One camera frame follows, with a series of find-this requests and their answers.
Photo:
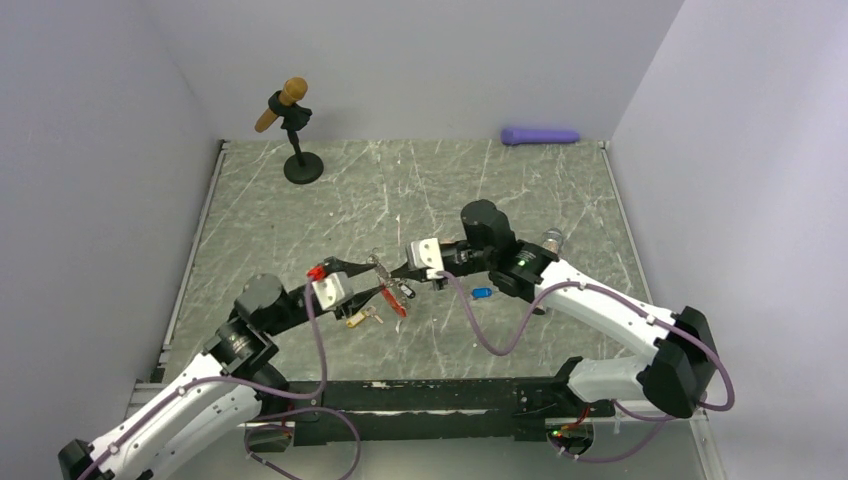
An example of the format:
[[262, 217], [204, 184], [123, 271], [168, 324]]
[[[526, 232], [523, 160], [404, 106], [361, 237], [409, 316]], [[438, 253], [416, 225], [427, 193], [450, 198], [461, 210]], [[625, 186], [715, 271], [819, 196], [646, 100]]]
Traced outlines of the blue tagged key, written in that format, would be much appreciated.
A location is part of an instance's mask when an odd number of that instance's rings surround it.
[[493, 295], [493, 290], [488, 287], [479, 287], [471, 290], [470, 296], [473, 300], [489, 298]]

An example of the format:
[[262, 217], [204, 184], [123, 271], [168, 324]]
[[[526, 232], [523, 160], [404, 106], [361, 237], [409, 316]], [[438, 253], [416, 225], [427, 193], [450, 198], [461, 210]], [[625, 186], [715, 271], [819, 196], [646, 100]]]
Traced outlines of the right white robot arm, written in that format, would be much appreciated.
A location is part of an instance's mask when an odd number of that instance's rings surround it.
[[611, 337], [631, 356], [570, 358], [548, 395], [562, 414], [578, 414], [599, 401], [647, 401], [672, 418], [689, 418], [704, 404], [715, 374], [725, 375], [708, 320], [686, 307], [679, 312], [641, 302], [580, 272], [541, 245], [520, 240], [507, 216], [489, 200], [460, 213], [464, 239], [413, 241], [394, 279], [459, 285], [486, 273], [502, 293], [569, 315]]

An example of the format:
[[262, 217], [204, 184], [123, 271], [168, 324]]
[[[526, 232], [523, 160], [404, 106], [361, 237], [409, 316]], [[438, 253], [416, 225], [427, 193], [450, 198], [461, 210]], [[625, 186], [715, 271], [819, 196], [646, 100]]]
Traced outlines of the red handled metal keyring holder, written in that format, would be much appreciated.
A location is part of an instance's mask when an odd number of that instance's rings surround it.
[[374, 265], [374, 271], [383, 286], [382, 294], [387, 303], [400, 318], [406, 318], [408, 316], [408, 298], [403, 293], [399, 283], [391, 277], [390, 272], [375, 253], [368, 256], [367, 262]]

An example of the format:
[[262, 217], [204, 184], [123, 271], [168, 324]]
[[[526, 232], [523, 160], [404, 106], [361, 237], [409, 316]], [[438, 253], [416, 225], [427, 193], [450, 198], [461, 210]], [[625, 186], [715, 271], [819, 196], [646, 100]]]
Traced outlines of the yellow tagged key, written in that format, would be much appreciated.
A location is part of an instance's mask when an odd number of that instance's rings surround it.
[[366, 306], [359, 312], [348, 317], [345, 321], [345, 325], [348, 328], [356, 328], [368, 319], [375, 320], [379, 324], [384, 323], [382, 318], [378, 315], [377, 309], [374, 306]]

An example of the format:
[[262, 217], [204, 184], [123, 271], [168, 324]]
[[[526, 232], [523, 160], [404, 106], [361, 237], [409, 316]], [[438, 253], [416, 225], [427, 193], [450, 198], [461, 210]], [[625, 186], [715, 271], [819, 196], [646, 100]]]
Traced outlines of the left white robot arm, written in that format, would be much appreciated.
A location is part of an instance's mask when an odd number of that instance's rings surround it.
[[[375, 267], [329, 257], [291, 291], [273, 274], [252, 277], [228, 319], [177, 378], [117, 427], [60, 450], [63, 477], [164, 479], [236, 426], [275, 419], [291, 404], [319, 397], [328, 365], [317, 318], [344, 318], [364, 307], [382, 288], [356, 292], [350, 280]], [[298, 392], [270, 360], [279, 351], [274, 336], [304, 323], [316, 341], [320, 377], [312, 390]]]

